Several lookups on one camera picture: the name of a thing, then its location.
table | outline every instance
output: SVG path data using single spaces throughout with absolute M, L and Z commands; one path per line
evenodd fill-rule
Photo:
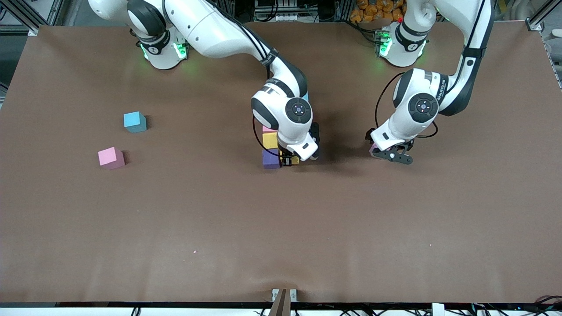
M 539 34 L 498 22 L 468 108 L 372 159 L 402 69 L 345 24 L 251 24 L 309 79 L 316 162 L 263 170 L 250 56 L 151 67 L 126 28 L 29 38 L 0 115 L 1 301 L 532 302 L 562 290 L 560 91 Z M 438 23 L 417 67 L 453 73 Z M 380 106 L 392 113 L 388 92 Z M 149 130 L 131 134 L 123 113 Z M 127 166 L 103 170 L 116 146 Z

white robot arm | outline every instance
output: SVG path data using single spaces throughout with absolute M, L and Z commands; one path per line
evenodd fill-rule
M 490 0 L 409 0 L 402 23 L 383 29 L 385 44 L 380 55 L 397 66 L 409 66 L 421 55 L 436 9 L 464 35 L 464 50 L 454 75 L 423 69 L 405 72 L 396 84 L 393 103 L 396 112 L 369 131 L 374 143 L 370 152 L 377 158 L 411 164 L 406 155 L 413 139 L 426 129 L 438 113 L 451 116 L 463 111 L 472 93 L 474 80 L 493 25 Z
M 316 156 L 318 145 L 309 133 L 312 108 L 305 75 L 214 4 L 205 0 L 89 2 L 102 18 L 117 19 L 131 26 L 145 56 L 159 69 L 172 68 L 185 58 L 178 50 L 182 41 L 209 58 L 246 53 L 258 59 L 274 76 L 252 97 L 254 117 L 278 131 L 278 142 L 285 152 L 298 155 L 301 160 Z

cube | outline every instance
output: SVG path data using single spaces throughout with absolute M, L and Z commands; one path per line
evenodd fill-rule
M 276 155 L 279 154 L 278 149 L 270 149 L 269 151 L 271 151 L 272 153 L 274 153 Z M 268 153 L 267 150 L 261 151 L 261 162 L 264 165 L 264 169 L 279 169 L 279 168 L 281 168 L 281 161 L 279 160 L 279 157 Z
M 123 152 L 115 147 L 98 151 L 99 165 L 102 168 L 112 170 L 125 165 Z
M 270 128 L 267 128 L 267 127 L 265 127 L 265 126 L 262 126 L 262 127 L 261 127 L 261 132 L 265 134 L 265 133 L 274 133 L 274 132 L 277 132 L 277 131 L 274 130 L 274 129 L 270 129 Z
M 146 118 L 139 111 L 123 115 L 125 128 L 131 133 L 144 132 L 146 130 Z
M 277 148 L 277 132 L 265 133 L 262 135 L 264 138 L 264 147 L 267 149 Z

yellow cube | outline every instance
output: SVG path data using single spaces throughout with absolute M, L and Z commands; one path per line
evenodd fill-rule
M 264 147 L 266 149 L 277 148 L 277 132 L 275 133 L 265 133 L 264 136 Z

pink cube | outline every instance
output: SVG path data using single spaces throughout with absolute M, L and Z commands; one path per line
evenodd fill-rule
M 125 165 L 123 152 L 115 147 L 98 151 L 99 165 L 105 169 L 115 169 Z
M 273 132 L 277 132 L 277 131 L 274 130 L 274 129 L 270 129 L 270 128 L 267 128 L 267 127 L 265 127 L 265 126 L 262 126 L 262 127 L 261 127 L 261 132 L 262 132 L 262 133 L 273 133 Z

